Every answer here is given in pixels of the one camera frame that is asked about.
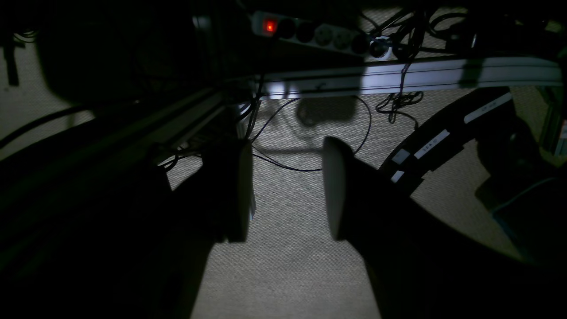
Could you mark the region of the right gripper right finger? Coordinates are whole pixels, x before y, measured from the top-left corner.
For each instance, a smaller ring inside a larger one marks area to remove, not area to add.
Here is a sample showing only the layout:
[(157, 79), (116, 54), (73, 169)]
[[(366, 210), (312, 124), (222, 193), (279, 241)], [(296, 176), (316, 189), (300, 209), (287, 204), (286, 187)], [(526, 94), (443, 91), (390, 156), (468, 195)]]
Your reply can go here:
[(348, 240), (370, 224), (375, 212), (371, 196), (378, 172), (356, 158), (344, 141), (328, 136), (322, 148), (322, 173), (331, 237), (335, 241)]

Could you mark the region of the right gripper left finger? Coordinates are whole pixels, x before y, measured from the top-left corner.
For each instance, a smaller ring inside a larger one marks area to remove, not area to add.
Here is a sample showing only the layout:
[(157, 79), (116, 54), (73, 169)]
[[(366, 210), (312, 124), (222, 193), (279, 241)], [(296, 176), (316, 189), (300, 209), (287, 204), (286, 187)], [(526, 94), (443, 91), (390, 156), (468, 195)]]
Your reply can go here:
[(202, 200), (214, 240), (244, 242), (252, 208), (252, 148), (248, 140), (222, 143), (202, 155)]

